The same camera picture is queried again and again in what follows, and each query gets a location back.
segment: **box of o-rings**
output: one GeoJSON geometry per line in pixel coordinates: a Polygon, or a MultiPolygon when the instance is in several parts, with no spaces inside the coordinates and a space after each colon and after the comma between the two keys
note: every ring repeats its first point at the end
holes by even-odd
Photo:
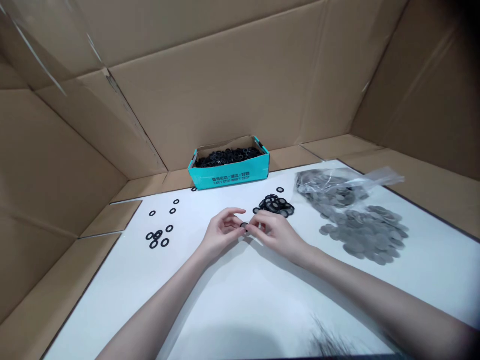
{"type": "Polygon", "coordinates": [[[188,166],[198,190],[264,180],[270,153],[256,136],[199,147],[188,166]]]}

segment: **finger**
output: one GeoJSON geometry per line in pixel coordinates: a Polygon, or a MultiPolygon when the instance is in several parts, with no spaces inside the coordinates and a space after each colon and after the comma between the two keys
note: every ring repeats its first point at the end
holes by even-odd
{"type": "Polygon", "coordinates": [[[228,234],[226,234],[224,238],[229,244],[232,241],[237,240],[239,237],[245,235],[246,232],[247,230],[245,230],[243,227],[239,227],[233,230],[232,232],[229,232],[228,234]]]}
{"type": "Polygon", "coordinates": [[[272,238],[268,236],[266,233],[264,233],[262,230],[260,230],[258,227],[253,226],[253,225],[247,225],[246,230],[251,232],[253,236],[255,236],[257,239],[259,239],[262,243],[266,244],[267,246],[270,246],[272,243],[272,238]]]}
{"type": "Polygon", "coordinates": [[[224,220],[233,214],[245,214],[247,211],[239,207],[227,207],[215,216],[216,219],[224,220]]]}
{"type": "Polygon", "coordinates": [[[223,228],[223,230],[221,232],[224,233],[224,234],[228,234],[228,233],[231,233],[233,230],[236,230],[236,229],[238,229],[238,227],[226,226],[226,227],[223,228]]]}
{"type": "Polygon", "coordinates": [[[244,222],[238,218],[238,216],[232,215],[227,217],[226,219],[223,219],[223,222],[226,223],[234,223],[237,224],[238,226],[242,225],[244,222]]]}
{"type": "Polygon", "coordinates": [[[224,228],[234,228],[234,229],[238,229],[240,227],[240,225],[234,223],[234,222],[227,222],[227,223],[224,223],[223,224],[223,227],[224,228]]]}
{"type": "Polygon", "coordinates": [[[268,216],[268,217],[275,217],[275,214],[270,212],[270,211],[266,211],[266,210],[260,210],[258,213],[258,215],[265,215],[265,216],[268,216]]]}
{"type": "Polygon", "coordinates": [[[258,213],[251,218],[250,224],[256,225],[260,223],[260,224],[267,224],[268,226],[272,227],[272,222],[274,219],[275,218],[272,216],[266,216],[264,214],[258,213]]]}

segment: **teal box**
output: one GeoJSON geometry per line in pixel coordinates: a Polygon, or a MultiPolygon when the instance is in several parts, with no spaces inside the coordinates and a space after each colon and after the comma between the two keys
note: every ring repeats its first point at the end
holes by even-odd
{"type": "Polygon", "coordinates": [[[195,187],[198,190],[205,190],[267,179],[269,168],[270,153],[265,146],[256,136],[243,136],[235,140],[199,147],[193,154],[188,172],[195,183],[195,187]],[[197,159],[206,158],[214,151],[250,147],[257,148],[263,155],[217,167],[195,167],[197,159]]]}

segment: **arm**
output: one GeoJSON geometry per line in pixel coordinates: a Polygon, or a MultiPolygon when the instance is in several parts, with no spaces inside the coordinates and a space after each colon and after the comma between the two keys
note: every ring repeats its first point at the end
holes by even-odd
{"type": "Polygon", "coordinates": [[[242,221],[234,214],[239,208],[227,208],[208,225],[198,249],[175,275],[148,300],[103,349],[97,360],[155,359],[208,264],[228,244],[244,235],[242,221]]]}
{"type": "Polygon", "coordinates": [[[246,227],[266,246],[315,274],[363,309],[419,359],[459,359],[476,331],[420,299],[307,244],[281,215],[260,211],[246,227]],[[267,225],[271,232],[259,228],[267,225]]]}

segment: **pile of o-rings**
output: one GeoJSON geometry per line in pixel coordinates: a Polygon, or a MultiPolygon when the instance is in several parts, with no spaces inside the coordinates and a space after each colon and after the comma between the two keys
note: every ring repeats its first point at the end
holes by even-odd
{"type": "Polygon", "coordinates": [[[230,148],[225,151],[214,151],[208,157],[199,158],[196,161],[197,168],[214,168],[227,164],[240,163],[242,161],[253,159],[263,155],[260,150],[255,147],[238,148],[232,150],[230,148]]]}
{"type": "MultiPolygon", "coordinates": [[[[279,193],[283,193],[284,189],[279,187],[276,189],[279,193]]],[[[270,194],[265,196],[265,199],[261,201],[258,207],[253,209],[254,214],[258,214],[260,210],[265,210],[274,214],[280,214],[284,218],[288,218],[295,213],[295,208],[293,205],[288,203],[282,197],[278,197],[278,195],[270,194]]]]}

